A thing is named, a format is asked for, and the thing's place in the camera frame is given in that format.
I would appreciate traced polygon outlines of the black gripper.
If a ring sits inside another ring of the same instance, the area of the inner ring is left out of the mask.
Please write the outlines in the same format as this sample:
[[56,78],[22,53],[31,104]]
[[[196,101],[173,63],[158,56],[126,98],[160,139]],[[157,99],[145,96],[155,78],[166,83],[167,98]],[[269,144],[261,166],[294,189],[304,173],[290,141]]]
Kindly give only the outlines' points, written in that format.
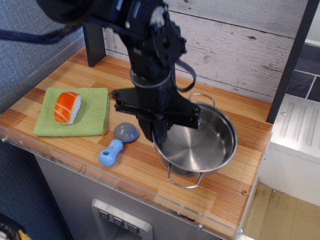
[[117,111],[135,115],[147,140],[163,144],[173,125],[198,129],[201,108],[184,98],[172,82],[169,73],[156,81],[150,81],[129,72],[133,88],[115,89]]

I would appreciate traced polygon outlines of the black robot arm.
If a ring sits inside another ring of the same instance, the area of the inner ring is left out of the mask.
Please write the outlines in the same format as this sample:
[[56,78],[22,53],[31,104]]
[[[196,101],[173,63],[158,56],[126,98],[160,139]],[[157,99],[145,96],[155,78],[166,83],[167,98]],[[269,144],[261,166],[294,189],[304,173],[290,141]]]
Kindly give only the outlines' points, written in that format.
[[132,88],[111,92],[115,109],[135,115],[145,137],[159,144],[173,125],[198,129],[201,109],[182,96],[191,89],[176,83],[176,66],[195,71],[181,60],[186,40],[162,0],[40,0],[53,21],[110,28],[123,42],[130,61]]

